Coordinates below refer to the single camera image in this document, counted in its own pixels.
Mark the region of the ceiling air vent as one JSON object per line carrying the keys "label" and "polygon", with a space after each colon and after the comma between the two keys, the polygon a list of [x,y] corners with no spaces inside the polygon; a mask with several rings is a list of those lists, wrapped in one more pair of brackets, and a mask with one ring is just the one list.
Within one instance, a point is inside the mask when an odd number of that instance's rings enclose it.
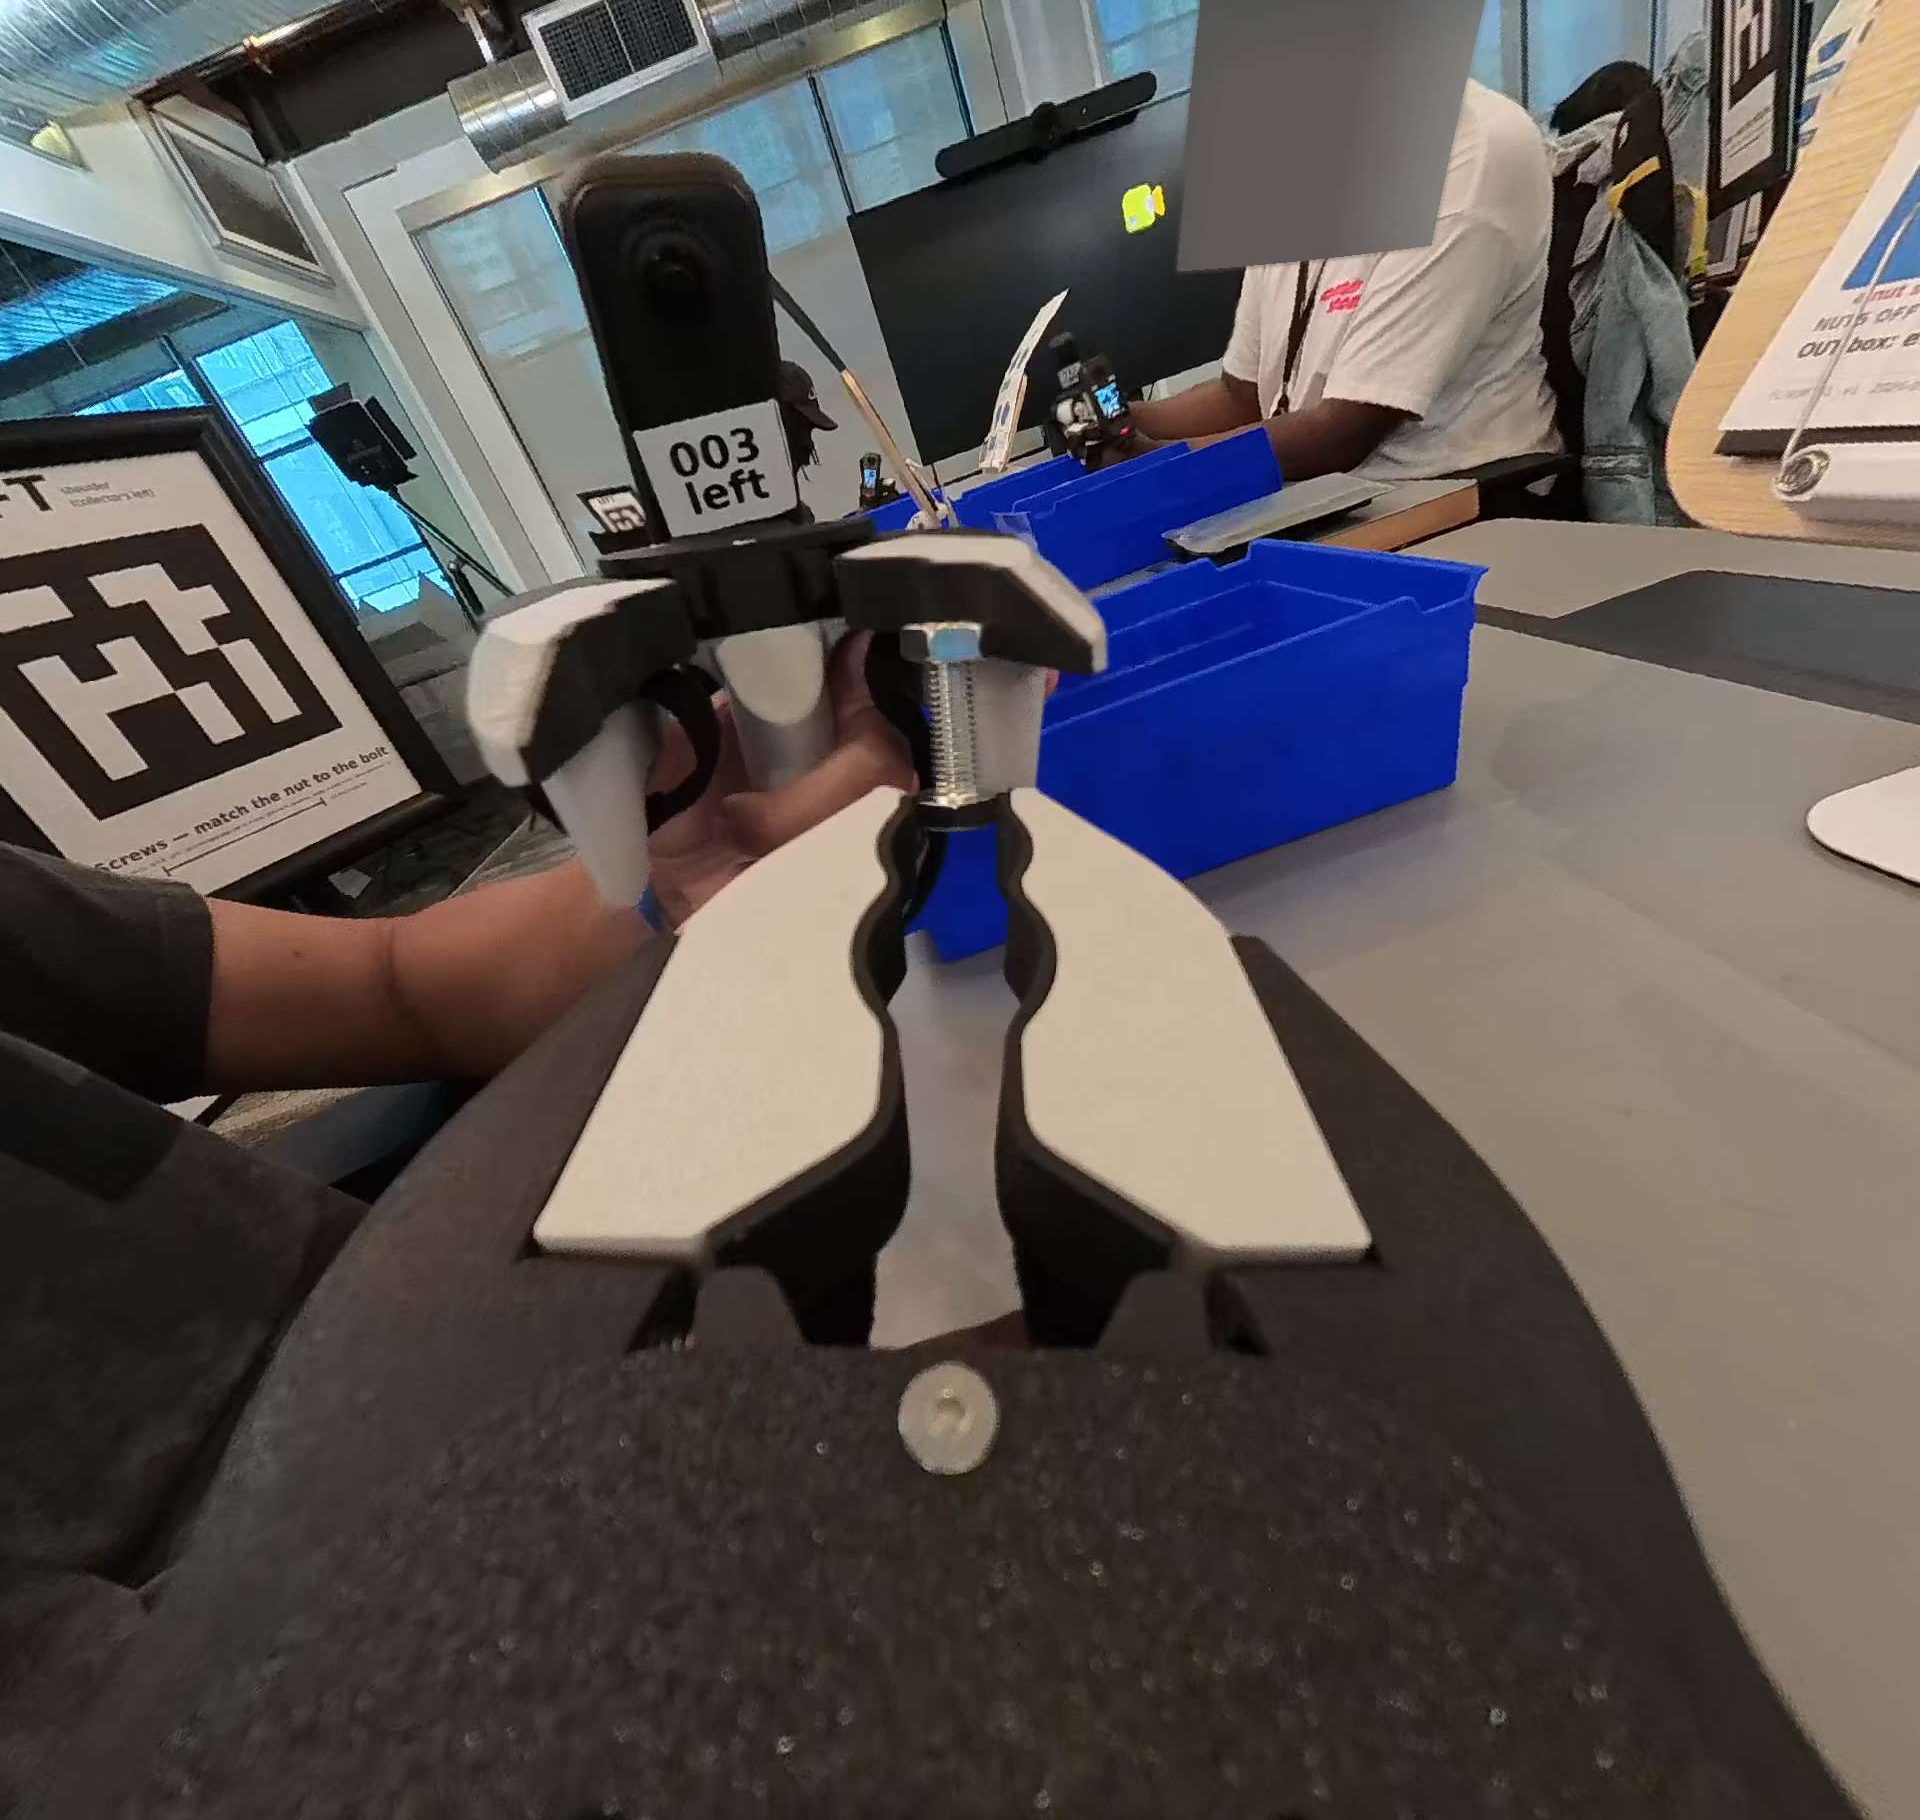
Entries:
{"label": "ceiling air vent", "polygon": [[699,0],[556,0],[522,26],[565,120],[714,62]]}

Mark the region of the person's left hand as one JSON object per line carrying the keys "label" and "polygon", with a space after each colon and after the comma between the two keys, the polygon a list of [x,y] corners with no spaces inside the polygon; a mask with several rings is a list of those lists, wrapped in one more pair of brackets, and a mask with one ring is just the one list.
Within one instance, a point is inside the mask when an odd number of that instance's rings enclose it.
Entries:
{"label": "person's left hand", "polygon": [[893,723],[866,678],[875,637],[844,635],[829,657],[834,741],[829,754],[772,790],[749,786],[732,702],[713,700],[719,762],[702,797],[650,836],[651,884],[676,928],[732,879],[786,843],[832,819],[876,789],[917,790],[920,775],[907,733]]}

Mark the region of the black office chair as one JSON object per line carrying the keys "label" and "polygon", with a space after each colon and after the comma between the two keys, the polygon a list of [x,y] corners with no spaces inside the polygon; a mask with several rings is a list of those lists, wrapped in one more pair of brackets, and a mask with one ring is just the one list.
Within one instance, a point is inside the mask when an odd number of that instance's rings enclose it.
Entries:
{"label": "black office chair", "polygon": [[1559,437],[1576,462],[1580,506],[1578,408],[1583,382],[1570,352],[1570,273],[1589,219],[1599,202],[1617,202],[1668,264],[1689,303],[1689,331],[1698,360],[1703,315],[1706,212],[1704,196],[1674,161],[1667,97],[1635,61],[1598,70],[1549,117],[1549,174],[1554,219],[1549,290],[1542,340]]}

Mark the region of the framed marker poster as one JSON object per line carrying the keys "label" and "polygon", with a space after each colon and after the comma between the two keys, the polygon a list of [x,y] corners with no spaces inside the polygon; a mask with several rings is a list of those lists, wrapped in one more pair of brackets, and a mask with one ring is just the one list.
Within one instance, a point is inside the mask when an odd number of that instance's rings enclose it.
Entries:
{"label": "framed marker poster", "polygon": [[217,408],[2,427],[2,836],[262,901],[465,800]]}

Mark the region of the thick silver bolt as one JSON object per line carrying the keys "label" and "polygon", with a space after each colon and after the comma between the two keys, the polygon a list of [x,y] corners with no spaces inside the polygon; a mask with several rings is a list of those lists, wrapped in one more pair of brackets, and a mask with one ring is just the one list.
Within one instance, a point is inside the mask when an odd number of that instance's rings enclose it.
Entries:
{"label": "thick silver bolt", "polygon": [[927,781],[920,810],[931,825],[976,825],[989,812],[981,752],[978,661],[909,662],[927,722]]}

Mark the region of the black television screen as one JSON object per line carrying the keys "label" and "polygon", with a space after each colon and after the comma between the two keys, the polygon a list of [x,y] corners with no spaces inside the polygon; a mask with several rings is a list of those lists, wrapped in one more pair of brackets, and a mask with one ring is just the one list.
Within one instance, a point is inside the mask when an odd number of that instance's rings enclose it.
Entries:
{"label": "black television screen", "polygon": [[[1128,387],[1214,364],[1244,273],[1178,271],[1188,98],[1150,103],[1040,163],[938,182],[851,215],[907,424],[924,462],[976,455],[1028,323],[1069,287],[1069,331]],[[1162,182],[1166,221],[1129,238],[1122,193]]]}

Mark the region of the black video bar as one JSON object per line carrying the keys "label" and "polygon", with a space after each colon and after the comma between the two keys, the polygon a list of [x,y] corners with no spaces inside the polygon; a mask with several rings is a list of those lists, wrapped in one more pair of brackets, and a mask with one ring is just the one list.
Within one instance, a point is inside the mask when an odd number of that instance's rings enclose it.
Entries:
{"label": "black video bar", "polygon": [[1129,123],[1157,97],[1157,74],[1140,72],[1062,103],[1040,103],[1028,116],[938,152],[942,182],[961,184],[1010,165],[1040,163],[1053,153]]}

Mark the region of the wooden stand board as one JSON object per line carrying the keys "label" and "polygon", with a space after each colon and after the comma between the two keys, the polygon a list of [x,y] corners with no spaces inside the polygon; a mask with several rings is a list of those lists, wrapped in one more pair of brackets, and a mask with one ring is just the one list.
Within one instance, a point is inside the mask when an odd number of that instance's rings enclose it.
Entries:
{"label": "wooden stand board", "polygon": [[1807,165],[1791,179],[1727,311],[1682,397],[1667,441],[1668,484],[1712,533],[1915,553],[1915,531],[1819,522],[1787,511],[1758,460],[1720,455],[1719,421],[1787,325],[1814,273],[1857,215],[1919,104],[1919,0],[1884,0],[1859,57],[1819,117]]}

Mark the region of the person's left forearm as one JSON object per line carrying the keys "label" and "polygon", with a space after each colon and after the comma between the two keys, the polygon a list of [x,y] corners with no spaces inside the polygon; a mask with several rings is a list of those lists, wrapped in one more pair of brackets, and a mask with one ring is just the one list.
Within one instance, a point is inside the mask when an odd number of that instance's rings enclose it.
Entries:
{"label": "person's left forearm", "polygon": [[579,861],[394,918],[210,911],[195,1095],[482,1083],[665,936]]}

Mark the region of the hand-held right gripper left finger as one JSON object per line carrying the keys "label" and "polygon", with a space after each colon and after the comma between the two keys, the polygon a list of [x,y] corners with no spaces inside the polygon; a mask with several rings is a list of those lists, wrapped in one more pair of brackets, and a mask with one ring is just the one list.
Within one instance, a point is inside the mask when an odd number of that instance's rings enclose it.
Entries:
{"label": "hand-held right gripper left finger", "polygon": [[891,1001],[918,819],[876,789],[688,920],[533,1225],[545,1257],[757,1268],[860,1344],[909,1192]]}

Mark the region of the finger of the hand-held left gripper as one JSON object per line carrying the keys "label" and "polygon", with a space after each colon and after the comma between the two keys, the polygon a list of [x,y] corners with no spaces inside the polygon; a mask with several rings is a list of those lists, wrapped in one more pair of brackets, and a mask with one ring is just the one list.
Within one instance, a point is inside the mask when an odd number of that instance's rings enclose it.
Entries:
{"label": "finger of the hand-held left gripper", "polygon": [[694,651],[678,585],[583,580],[495,610],[467,659],[482,762],[562,829],[615,908],[635,908],[651,876],[648,781],[665,729],[644,687]]}
{"label": "finger of the hand-held left gripper", "polygon": [[978,673],[981,752],[989,800],[1038,782],[1041,716],[1053,673],[1092,678],[1109,662],[1109,635],[1090,597],[1019,537],[945,531],[876,538],[834,565],[844,621],[891,640],[920,622],[974,622],[987,659]]}

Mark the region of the printed instruction sheet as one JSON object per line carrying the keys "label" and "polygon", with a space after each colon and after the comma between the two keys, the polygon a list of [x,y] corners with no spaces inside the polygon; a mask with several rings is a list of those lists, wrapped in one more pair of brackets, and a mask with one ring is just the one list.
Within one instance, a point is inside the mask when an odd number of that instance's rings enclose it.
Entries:
{"label": "printed instruction sheet", "polygon": [[1030,392],[1030,370],[1067,298],[1069,287],[1056,291],[1038,309],[1003,372],[987,435],[978,449],[976,469],[981,473],[1003,471],[1010,462],[1013,444],[1020,431],[1024,403]]}
{"label": "printed instruction sheet", "polygon": [[1919,426],[1919,125],[1724,412],[1716,450],[1780,457],[1814,441],[1907,441]]}

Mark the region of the denim jacket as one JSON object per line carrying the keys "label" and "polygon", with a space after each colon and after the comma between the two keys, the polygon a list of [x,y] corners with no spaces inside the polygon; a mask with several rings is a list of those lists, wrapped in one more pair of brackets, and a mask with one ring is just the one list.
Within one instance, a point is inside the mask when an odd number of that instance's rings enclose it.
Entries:
{"label": "denim jacket", "polygon": [[1587,516],[1682,529],[1688,518],[1670,486],[1667,446],[1696,368],[1689,303],[1667,261],[1608,198],[1583,231],[1570,300]]}

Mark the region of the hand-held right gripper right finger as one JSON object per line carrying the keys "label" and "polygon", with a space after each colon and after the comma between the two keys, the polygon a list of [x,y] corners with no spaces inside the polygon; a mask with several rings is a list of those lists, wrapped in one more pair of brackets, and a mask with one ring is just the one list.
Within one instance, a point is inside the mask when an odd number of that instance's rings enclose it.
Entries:
{"label": "hand-held right gripper right finger", "polygon": [[1364,1278],[1375,1237],[1287,1059],[1254,948],[1038,790],[995,814],[1017,999],[995,1205],[1033,1346],[1095,1346],[1140,1287],[1206,1318],[1249,1279]]}

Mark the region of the blue plastic bin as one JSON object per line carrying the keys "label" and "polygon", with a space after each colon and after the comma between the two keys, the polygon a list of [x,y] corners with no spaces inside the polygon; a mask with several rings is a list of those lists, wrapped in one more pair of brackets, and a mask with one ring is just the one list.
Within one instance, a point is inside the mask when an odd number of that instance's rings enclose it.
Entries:
{"label": "blue plastic bin", "polygon": [[[945,509],[944,522],[947,529],[994,533],[995,509],[1006,498],[1006,491],[1015,486],[1015,481],[1015,471],[976,473],[950,489],[929,489],[929,498],[938,511]],[[893,499],[876,507],[851,509],[851,516],[869,518],[882,534],[912,529],[920,513],[923,509],[905,491],[900,491]]]}
{"label": "blue plastic bin", "polygon": [[1089,591],[1166,565],[1168,533],[1281,489],[1281,468],[1255,426],[1096,471],[1072,457],[1026,466],[961,492],[951,507],[963,529],[1019,537]]}
{"label": "blue plastic bin", "polygon": [[1484,572],[1262,538],[1103,589],[1038,789],[1178,879],[1445,790]]}

